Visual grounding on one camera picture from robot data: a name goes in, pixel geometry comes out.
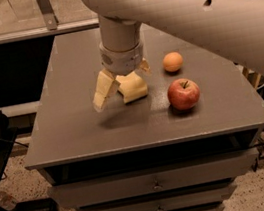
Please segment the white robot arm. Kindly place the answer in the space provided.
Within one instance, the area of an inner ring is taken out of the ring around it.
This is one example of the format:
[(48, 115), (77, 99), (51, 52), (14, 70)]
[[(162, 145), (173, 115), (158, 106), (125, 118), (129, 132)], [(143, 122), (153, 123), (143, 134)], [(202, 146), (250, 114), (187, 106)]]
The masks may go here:
[(98, 14), (110, 78), (140, 66), (142, 23), (264, 75), (264, 0), (81, 0)]

